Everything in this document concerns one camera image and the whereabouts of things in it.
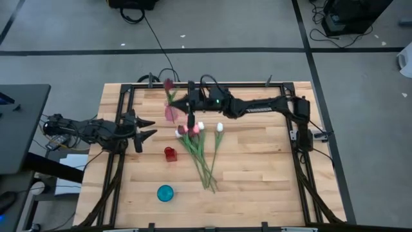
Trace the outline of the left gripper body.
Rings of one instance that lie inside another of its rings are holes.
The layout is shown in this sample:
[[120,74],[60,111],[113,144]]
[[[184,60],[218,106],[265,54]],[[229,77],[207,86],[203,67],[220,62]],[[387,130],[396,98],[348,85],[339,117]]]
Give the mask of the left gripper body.
[[143,152],[142,136],[138,127],[138,118],[136,117],[135,110],[123,113],[120,119],[122,120],[122,124],[127,126],[129,136],[133,136],[135,151],[137,153]]

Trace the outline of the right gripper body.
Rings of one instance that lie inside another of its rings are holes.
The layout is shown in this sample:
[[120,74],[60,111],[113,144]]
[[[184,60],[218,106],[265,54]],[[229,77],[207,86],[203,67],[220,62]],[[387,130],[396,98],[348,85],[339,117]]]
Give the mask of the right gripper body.
[[196,86],[196,83],[193,81],[188,82],[188,113],[187,113],[187,126],[188,128],[194,128],[195,116],[194,112],[196,110],[202,110],[203,102],[206,100],[206,95],[202,86],[202,82],[199,84],[199,87]]

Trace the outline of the dark red artificial tulip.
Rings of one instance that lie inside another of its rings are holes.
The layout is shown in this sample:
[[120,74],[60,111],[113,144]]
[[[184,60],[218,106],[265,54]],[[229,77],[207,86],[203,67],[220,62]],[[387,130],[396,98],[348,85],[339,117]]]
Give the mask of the dark red artificial tulip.
[[174,83],[171,79],[166,79],[164,81],[164,90],[166,94],[166,106],[170,107],[171,103],[174,101],[174,98],[177,94],[177,89],[174,87]]
[[188,154],[192,157],[194,165],[197,169],[197,172],[200,176],[200,165],[196,161],[196,147],[192,141],[192,129],[189,129],[187,126],[179,125],[176,131],[176,137],[187,150]]

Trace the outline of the pale purple glass vase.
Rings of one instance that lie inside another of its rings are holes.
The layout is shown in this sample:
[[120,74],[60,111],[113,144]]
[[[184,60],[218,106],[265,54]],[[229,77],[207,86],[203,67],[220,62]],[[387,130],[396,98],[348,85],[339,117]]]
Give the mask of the pale purple glass vase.
[[179,118],[178,109],[165,103],[165,119],[169,122],[175,123]]

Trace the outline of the red glass vase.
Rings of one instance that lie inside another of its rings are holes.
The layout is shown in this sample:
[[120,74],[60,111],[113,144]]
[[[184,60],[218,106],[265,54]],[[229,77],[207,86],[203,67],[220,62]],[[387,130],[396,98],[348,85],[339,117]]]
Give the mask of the red glass vase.
[[164,153],[167,162],[176,162],[178,160],[177,152],[174,148],[166,147]]

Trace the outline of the teal glass vase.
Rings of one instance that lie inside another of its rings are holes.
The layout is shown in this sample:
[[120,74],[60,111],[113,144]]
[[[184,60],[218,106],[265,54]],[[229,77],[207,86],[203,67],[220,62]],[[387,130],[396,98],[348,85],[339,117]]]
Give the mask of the teal glass vase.
[[174,197],[174,190],[170,185],[162,185],[158,188],[156,196],[161,202],[169,202]]

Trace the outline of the black power adapter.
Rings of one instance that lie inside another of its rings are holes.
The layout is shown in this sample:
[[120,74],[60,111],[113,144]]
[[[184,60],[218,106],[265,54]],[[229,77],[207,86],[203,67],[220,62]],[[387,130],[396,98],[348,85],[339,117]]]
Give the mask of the black power adapter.
[[66,148],[70,141],[69,135],[56,135],[49,140],[45,148],[50,151],[58,150],[59,148]]

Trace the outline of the black desk support beam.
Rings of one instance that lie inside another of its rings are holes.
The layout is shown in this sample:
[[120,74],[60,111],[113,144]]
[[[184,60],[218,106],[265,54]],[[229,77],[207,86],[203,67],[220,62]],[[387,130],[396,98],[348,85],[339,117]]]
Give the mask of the black desk support beam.
[[34,153],[27,154],[22,169],[32,170],[76,183],[81,183],[84,176],[84,172],[77,168],[61,164]]

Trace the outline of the white flat box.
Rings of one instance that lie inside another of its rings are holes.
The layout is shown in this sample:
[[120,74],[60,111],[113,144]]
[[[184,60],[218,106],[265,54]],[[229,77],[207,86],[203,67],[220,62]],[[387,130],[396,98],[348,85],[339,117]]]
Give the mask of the white flat box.
[[[84,171],[84,167],[88,162],[86,154],[67,154],[66,158],[60,159],[59,163]],[[72,182],[64,179],[57,179],[54,195],[79,194],[81,183]]]

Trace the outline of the black desk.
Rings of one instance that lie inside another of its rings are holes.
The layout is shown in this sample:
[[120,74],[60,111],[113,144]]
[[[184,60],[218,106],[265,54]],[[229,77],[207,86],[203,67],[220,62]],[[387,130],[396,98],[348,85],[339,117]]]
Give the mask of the black desk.
[[0,92],[15,100],[0,105],[0,175],[22,168],[50,90],[49,84],[0,84]]

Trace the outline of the black case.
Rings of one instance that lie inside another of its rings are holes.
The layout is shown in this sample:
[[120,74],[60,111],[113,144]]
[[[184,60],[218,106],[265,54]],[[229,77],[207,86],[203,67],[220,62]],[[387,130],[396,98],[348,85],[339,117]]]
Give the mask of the black case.
[[106,0],[110,8],[153,10],[159,0]]

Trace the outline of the blue lit device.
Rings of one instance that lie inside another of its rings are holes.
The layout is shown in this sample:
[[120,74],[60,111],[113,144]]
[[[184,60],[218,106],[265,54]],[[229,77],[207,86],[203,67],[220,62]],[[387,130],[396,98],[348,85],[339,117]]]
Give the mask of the blue lit device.
[[14,104],[15,100],[6,94],[0,92],[0,105]]

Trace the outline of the black equipment cabinet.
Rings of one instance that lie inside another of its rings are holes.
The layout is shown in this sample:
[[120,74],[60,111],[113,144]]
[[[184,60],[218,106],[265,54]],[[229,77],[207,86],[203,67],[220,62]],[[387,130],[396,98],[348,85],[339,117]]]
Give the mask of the black equipment cabinet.
[[321,21],[327,36],[365,34],[393,0],[327,0]]

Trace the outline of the white plastic object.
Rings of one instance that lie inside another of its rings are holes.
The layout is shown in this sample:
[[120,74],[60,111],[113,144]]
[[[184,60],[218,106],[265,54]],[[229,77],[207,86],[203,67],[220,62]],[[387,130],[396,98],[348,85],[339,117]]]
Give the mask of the white plastic object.
[[400,74],[412,79],[412,42],[397,54],[397,63]]

